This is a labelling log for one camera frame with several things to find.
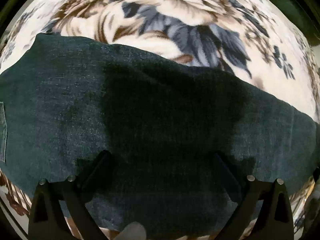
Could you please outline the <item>dark blue denim jeans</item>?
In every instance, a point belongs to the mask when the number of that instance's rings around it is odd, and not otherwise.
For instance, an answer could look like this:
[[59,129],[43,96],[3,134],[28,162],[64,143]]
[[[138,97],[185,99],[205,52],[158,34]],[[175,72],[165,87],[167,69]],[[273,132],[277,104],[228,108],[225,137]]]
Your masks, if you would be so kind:
[[37,35],[1,74],[1,170],[27,195],[92,168],[96,223],[208,235],[249,174],[297,192],[319,162],[319,124],[218,69],[84,37]]

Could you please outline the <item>dark green garment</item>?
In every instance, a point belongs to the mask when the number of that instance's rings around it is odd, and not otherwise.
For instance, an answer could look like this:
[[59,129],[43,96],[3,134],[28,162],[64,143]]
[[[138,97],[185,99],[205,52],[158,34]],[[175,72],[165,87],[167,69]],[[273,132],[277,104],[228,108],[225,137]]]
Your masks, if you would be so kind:
[[319,0],[270,0],[306,36],[319,45]]

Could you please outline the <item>floral white brown blanket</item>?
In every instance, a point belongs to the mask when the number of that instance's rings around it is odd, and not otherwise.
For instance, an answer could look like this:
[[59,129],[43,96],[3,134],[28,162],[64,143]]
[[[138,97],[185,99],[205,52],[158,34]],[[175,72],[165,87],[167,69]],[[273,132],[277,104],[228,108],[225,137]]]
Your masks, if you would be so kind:
[[[39,34],[84,37],[188,67],[218,69],[319,124],[319,77],[311,47],[268,0],[33,0],[2,43],[1,74]],[[146,230],[137,221],[129,224]],[[216,238],[222,228],[181,237]]]

